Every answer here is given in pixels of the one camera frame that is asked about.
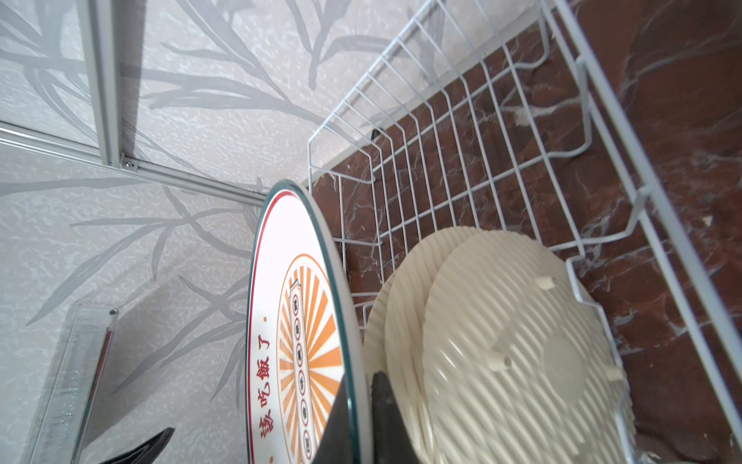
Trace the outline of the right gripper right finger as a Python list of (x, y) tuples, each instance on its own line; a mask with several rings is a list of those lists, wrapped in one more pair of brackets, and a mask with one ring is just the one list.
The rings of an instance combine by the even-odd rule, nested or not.
[(371, 385), (374, 462), (417, 463), (417, 455), (404, 425), (388, 375), (378, 371)]

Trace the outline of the green woven plate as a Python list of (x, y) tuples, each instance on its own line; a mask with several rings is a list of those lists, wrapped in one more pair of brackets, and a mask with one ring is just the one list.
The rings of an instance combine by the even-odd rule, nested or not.
[(394, 273), (385, 320), (388, 378), (413, 450), (421, 463), (442, 463), (423, 379), (425, 307), (436, 275), (456, 247), (481, 231), (456, 226), (439, 230), (406, 255)]
[(373, 377), (377, 372), (388, 372), (388, 366), (386, 365), (385, 327), (388, 297), (390, 297), (394, 278), (395, 274), (392, 274), (382, 286), (367, 321), (363, 342), (363, 363), (369, 387), (372, 386)]

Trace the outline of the tan woven plate right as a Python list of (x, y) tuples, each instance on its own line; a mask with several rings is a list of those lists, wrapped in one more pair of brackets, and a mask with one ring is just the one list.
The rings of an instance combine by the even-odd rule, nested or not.
[(475, 234), (444, 261), (423, 379), (447, 463), (622, 463), (628, 385), (598, 311), (531, 238)]

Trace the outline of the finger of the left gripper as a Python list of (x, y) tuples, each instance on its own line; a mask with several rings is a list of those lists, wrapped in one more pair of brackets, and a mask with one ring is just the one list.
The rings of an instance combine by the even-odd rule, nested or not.
[(174, 427), (168, 427), (135, 449), (114, 456), (102, 464), (152, 464), (164, 451), (174, 432)]

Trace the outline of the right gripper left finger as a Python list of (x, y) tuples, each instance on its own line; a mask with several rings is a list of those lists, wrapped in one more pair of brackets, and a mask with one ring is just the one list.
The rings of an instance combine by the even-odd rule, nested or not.
[(345, 378), (341, 379), (337, 396), (328, 416), (323, 438), (319, 442), (313, 464), (352, 464), (354, 452), (351, 440)]

